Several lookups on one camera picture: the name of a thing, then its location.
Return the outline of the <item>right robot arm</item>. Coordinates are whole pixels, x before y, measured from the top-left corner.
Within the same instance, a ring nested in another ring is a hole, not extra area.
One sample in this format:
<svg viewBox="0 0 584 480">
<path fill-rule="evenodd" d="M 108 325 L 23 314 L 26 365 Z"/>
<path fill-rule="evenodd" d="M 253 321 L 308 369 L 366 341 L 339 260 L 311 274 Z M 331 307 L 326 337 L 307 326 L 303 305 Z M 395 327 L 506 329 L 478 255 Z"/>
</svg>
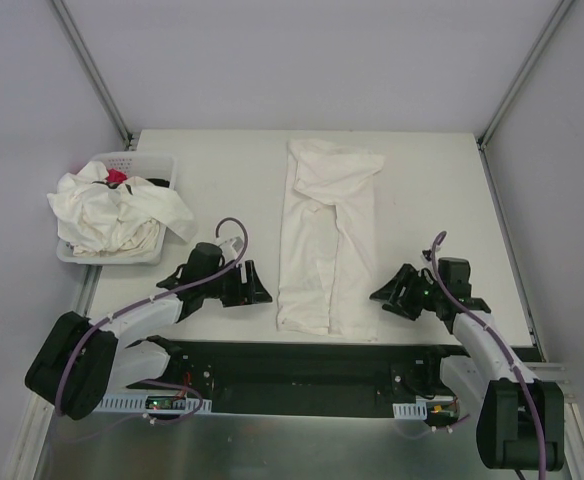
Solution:
<svg viewBox="0 0 584 480">
<path fill-rule="evenodd" d="M 559 471 L 564 454 L 564 394 L 533 373 L 498 332 L 487 303 L 472 294 L 468 260 L 441 258 L 421 270 L 405 263 L 370 298 L 415 321 L 432 312 L 463 346 L 422 369 L 433 394 L 451 390 L 476 420 L 479 457 L 489 469 Z"/>
</svg>

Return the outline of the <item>white red-print t-shirt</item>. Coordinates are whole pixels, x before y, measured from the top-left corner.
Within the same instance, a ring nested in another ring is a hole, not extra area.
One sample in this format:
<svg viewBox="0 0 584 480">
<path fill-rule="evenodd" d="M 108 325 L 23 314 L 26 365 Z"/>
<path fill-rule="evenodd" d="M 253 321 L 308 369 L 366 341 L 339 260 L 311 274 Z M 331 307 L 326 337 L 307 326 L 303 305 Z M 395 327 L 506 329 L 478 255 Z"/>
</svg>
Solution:
<svg viewBox="0 0 584 480">
<path fill-rule="evenodd" d="M 372 341 L 378 257 L 374 180 L 385 158 L 319 139 L 288 143 L 277 327 Z"/>
</svg>

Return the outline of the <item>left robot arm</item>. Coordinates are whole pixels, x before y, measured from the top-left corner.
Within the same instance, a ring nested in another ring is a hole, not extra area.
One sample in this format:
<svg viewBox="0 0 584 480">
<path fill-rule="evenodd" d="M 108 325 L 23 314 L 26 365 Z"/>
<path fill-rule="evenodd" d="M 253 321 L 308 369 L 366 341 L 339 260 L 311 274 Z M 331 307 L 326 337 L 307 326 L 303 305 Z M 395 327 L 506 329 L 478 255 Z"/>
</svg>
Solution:
<svg viewBox="0 0 584 480">
<path fill-rule="evenodd" d="M 233 242 L 198 243 L 157 286 L 160 294 L 101 320 L 61 315 L 26 373 L 26 387 L 73 420 L 92 413 L 112 390 L 145 380 L 174 388 L 184 367 L 155 330 L 185 320 L 208 299 L 225 308 L 273 300 L 254 262 L 243 260 Z"/>
</svg>

